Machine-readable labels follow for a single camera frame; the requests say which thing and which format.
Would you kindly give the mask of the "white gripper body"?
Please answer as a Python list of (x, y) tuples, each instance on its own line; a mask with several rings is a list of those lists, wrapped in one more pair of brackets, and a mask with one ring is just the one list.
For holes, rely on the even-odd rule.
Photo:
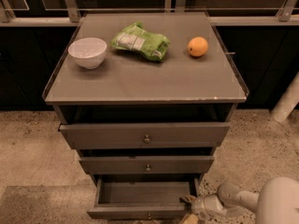
[(205, 197), (196, 197), (192, 201), (192, 212), (200, 219), (206, 220), (216, 215), (224, 213), (221, 200), (216, 194)]

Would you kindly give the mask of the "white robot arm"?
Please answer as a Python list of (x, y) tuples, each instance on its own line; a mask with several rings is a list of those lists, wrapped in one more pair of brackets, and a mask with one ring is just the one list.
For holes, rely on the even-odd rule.
[(191, 212), (179, 224), (198, 224), (213, 216), (238, 217), (244, 209), (255, 215), (255, 224), (299, 224), (299, 181), (288, 177), (272, 178), (259, 193), (225, 182), (214, 194), (187, 195), (185, 201)]

